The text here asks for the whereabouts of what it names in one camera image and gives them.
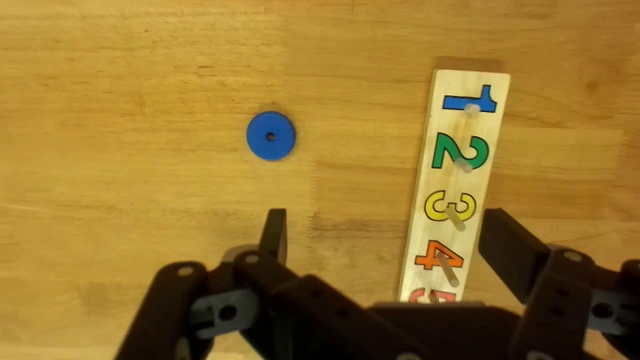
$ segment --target blue circular token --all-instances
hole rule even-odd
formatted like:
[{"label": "blue circular token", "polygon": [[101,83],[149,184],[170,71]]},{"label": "blue circular token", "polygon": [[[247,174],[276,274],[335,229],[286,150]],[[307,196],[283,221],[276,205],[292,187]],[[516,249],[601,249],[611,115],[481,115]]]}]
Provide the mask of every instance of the blue circular token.
[{"label": "blue circular token", "polygon": [[247,142],[264,160],[281,160],[297,146],[297,128],[281,112],[261,112],[247,128]]}]

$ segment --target bolt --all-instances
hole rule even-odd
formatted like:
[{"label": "bolt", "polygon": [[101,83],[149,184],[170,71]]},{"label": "bolt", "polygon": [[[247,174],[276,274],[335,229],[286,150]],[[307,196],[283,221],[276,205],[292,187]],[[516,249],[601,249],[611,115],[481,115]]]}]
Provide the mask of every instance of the bolt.
[{"label": "bolt", "polygon": [[187,278],[187,275],[191,275],[191,274],[194,274],[194,265],[182,265],[182,267],[179,267],[179,275]]},{"label": "bolt", "polygon": [[402,352],[397,356],[397,360],[422,360],[422,357],[416,356],[414,352]]},{"label": "bolt", "polygon": [[258,253],[248,253],[248,256],[245,256],[245,262],[247,262],[247,264],[258,264],[258,262],[261,262],[261,256],[258,256]]},{"label": "bolt", "polygon": [[527,352],[527,360],[554,360],[554,356],[550,356],[546,352],[530,349],[530,352]]},{"label": "bolt", "polygon": [[572,262],[582,262],[582,253],[578,253],[578,252],[564,252],[564,257],[568,257]]}]

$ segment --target wooden number board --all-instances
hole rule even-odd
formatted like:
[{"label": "wooden number board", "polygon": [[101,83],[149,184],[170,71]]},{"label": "wooden number board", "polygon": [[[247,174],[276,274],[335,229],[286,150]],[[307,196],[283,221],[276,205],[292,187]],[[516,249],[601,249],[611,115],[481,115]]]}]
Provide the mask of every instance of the wooden number board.
[{"label": "wooden number board", "polygon": [[438,69],[400,299],[463,299],[511,75]]}]

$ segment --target yellow number 3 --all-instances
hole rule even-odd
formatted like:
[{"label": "yellow number 3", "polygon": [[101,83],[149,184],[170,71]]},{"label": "yellow number 3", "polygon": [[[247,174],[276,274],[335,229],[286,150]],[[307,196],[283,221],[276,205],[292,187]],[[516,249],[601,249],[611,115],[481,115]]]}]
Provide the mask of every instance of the yellow number 3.
[{"label": "yellow number 3", "polygon": [[447,190],[436,190],[427,197],[424,214],[429,219],[447,221],[451,217],[451,212],[455,212],[459,214],[461,221],[467,221],[477,214],[477,197],[473,193],[469,192],[461,193],[461,202],[465,204],[463,210],[461,210],[461,202],[448,202],[445,205],[438,205],[438,202],[445,202],[445,196],[447,196]]}]

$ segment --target orange number 4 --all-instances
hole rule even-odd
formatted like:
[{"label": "orange number 4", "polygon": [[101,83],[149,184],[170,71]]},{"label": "orange number 4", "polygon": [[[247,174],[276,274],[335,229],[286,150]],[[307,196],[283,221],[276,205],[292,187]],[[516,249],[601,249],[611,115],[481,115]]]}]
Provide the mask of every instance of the orange number 4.
[{"label": "orange number 4", "polygon": [[465,265],[465,257],[461,253],[457,253],[455,249],[447,248],[438,239],[429,239],[427,253],[424,256],[416,256],[414,264],[422,265],[424,269],[432,269],[434,265],[443,265],[440,259],[438,259],[438,252],[443,252],[443,256],[447,257],[447,262],[452,267],[463,267]]}]

